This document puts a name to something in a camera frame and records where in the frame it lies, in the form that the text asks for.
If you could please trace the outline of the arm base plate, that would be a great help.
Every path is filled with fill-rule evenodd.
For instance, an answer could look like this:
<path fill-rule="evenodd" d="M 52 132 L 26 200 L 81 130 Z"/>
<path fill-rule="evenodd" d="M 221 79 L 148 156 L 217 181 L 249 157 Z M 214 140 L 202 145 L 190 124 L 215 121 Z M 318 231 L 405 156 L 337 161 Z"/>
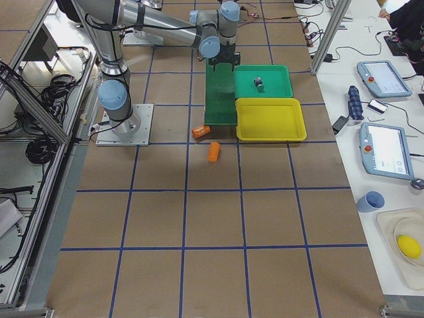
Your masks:
<path fill-rule="evenodd" d="M 110 125 L 109 116 L 103 112 L 101 125 L 95 129 L 97 146 L 148 146 L 150 140 L 151 124 L 154 112 L 154 105 L 133 104 L 132 115 L 129 119 L 118 125 L 112 121 Z"/>
<path fill-rule="evenodd" d="M 162 46 L 164 39 L 144 31 L 130 30 L 125 33 L 124 46 Z"/>

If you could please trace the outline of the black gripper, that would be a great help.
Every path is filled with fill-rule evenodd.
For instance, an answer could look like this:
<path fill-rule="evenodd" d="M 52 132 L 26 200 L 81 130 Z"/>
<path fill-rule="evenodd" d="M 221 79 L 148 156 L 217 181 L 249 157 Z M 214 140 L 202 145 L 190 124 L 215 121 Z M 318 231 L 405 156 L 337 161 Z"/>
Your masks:
<path fill-rule="evenodd" d="M 236 52 L 236 44 L 226 41 L 225 44 L 220 44 L 220 51 L 214 58 L 208 59 L 208 65 L 215 68 L 217 64 L 230 64 L 232 70 L 240 64 L 240 53 Z"/>

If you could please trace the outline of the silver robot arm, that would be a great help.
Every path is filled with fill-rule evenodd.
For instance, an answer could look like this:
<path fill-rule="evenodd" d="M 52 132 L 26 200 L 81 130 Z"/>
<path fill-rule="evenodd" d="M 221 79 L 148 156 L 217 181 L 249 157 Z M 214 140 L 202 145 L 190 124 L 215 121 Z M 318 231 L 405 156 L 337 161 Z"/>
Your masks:
<path fill-rule="evenodd" d="M 181 5 L 159 1 L 58 1 L 67 17 L 83 24 L 107 81 L 128 83 L 130 70 L 140 66 L 137 54 L 151 52 L 162 72 L 188 62 L 182 54 L 192 49 L 205 61 L 205 124 L 230 127 L 237 124 L 233 72 L 240 64 L 236 37 L 240 7 L 225 1 L 217 9 L 191 11 L 189 21 L 172 16 Z"/>

